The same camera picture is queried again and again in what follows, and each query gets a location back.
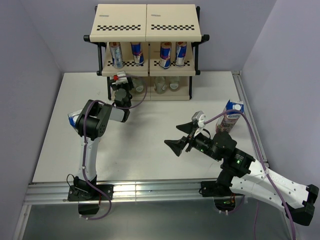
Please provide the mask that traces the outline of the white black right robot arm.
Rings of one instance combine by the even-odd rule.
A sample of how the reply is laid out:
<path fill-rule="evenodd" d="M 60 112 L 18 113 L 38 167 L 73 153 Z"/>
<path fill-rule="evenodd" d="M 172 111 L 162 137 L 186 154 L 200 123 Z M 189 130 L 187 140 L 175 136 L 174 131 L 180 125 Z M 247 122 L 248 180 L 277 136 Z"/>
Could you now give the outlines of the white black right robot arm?
<path fill-rule="evenodd" d="M 319 194 L 317 186 L 299 184 L 269 168 L 264 169 L 259 160 L 238 149 L 237 142 L 227 132 L 218 132 L 209 138 L 202 133 L 196 134 L 192 122 L 178 125 L 177 129 L 187 136 L 164 141 L 176 156 L 183 151 L 196 149 L 221 161 L 221 172 L 217 179 L 200 183 L 199 193 L 203 197 L 245 195 L 279 209 L 296 224 L 310 225 Z"/>

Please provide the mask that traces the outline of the clear glass bottle green cap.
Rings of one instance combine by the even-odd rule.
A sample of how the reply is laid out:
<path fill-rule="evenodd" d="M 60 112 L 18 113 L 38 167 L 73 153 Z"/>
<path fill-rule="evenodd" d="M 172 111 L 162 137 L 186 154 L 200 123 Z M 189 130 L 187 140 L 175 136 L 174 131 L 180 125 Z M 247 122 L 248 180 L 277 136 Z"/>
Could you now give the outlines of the clear glass bottle green cap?
<path fill-rule="evenodd" d="M 179 76 L 170 76 L 168 78 L 169 89 L 173 92 L 177 91 L 180 86 L 180 77 Z"/>
<path fill-rule="evenodd" d="M 166 78 L 164 76 L 156 76 L 154 78 L 154 90 L 157 94 L 165 93 L 167 89 Z"/>
<path fill-rule="evenodd" d="M 142 94 L 145 91 L 145 82 L 140 77 L 133 77 L 132 83 L 134 87 L 135 94 Z"/>

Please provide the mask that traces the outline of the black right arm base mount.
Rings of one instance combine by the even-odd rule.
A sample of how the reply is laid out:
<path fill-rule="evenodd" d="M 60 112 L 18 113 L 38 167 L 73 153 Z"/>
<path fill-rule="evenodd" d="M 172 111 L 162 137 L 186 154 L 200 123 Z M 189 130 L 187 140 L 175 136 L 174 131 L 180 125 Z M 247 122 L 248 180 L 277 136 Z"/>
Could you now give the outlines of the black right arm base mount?
<path fill-rule="evenodd" d="M 198 193 L 204 197 L 212 197 L 214 205 L 219 211 L 234 211 L 237 207 L 236 196 L 242 197 L 242 194 L 233 193 L 229 188 L 216 184 L 215 180 L 201 181 Z"/>

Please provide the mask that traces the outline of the blue silver energy drink can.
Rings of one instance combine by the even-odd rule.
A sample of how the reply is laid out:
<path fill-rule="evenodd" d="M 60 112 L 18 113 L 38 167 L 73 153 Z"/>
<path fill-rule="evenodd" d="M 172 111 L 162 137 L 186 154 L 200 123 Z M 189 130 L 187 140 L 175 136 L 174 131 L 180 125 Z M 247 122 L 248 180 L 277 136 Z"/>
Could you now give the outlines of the blue silver energy drink can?
<path fill-rule="evenodd" d="M 185 66 L 185 56 L 187 53 L 187 43 L 185 41 L 176 42 L 175 45 L 175 66 L 184 67 Z"/>
<path fill-rule="evenodd" d="M 163 69 L 168 69 L 171 65 L 171 49 L 171 42 L 161 42 L 159 66 Z"/>

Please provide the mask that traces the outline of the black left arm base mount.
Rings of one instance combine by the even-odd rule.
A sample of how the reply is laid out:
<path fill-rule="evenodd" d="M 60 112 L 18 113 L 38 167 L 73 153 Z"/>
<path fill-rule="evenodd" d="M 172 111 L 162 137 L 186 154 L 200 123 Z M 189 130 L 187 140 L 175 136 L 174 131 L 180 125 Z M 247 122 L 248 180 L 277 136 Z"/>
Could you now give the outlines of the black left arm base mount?
<path fill-rule="evenodd" d="M 68 202 L 78 203 L 78 213 L 85 216 L 96 215 L 100 209 L 101 201 L 107 201 L 107 197 L 95 189 L 90 192 L 80 190 L 73 185 L 69 188 Z"/>

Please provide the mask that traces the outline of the blue purple berry juice carton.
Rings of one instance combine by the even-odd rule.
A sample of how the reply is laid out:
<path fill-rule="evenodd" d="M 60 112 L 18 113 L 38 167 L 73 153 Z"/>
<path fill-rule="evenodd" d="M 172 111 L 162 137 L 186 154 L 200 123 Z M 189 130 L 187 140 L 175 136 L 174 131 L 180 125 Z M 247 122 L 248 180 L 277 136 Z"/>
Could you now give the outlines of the blue purple berry juice carton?
<path fill-rule="evenodd" d="M 224 108 L 224 112 L 228 110 L 233 110 L 230 112 L 225 113 L 224 115 L 220 116 L 217 120 L 215 125 L 215 131 L 218 132 L 228 132 L 233 129 L 235 124 L 237 123 L 238 119 L 241 117 L 241 114 L 235 112 L 234 110 L 244 112 L 244 102 L 243 101 L 232 101 L 229 100 Z"/>

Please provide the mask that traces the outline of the blue Fontana juice carton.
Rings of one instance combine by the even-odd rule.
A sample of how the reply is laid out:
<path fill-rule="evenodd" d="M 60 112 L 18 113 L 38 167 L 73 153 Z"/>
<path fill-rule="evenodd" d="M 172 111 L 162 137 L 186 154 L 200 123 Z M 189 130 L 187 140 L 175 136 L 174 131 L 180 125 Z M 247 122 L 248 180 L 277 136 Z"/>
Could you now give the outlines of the blue Fontana juice carton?
<path fill-rule="evenodd" d="M 67 115 L 69 124 L 73 127 L 73 129 L 75 129 L 75 131 L 77 131 L 76 122 L 81 112 L 82 110 L 80 109 Z"/>

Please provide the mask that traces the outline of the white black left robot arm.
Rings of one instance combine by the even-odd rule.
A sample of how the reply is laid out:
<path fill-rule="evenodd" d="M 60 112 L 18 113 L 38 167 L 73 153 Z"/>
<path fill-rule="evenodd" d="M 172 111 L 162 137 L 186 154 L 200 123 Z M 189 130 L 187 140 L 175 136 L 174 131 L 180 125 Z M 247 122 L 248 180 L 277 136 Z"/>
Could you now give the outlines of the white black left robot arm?
<path fill-rule="evenodd" d="M 82 138 L 79 170 L 73 185 L 86 200 L 91 200 L 98 193 L 96 159 L 100 138 L 104 135 L 109 121 L 124 123 L 130 115 L 134 88 L 132 78 L 119 72 L 111 80 L 111 88 L 115 91 L 114 105 L 89 99 L 84 108 L 71 113 L 70 125 Z"/>

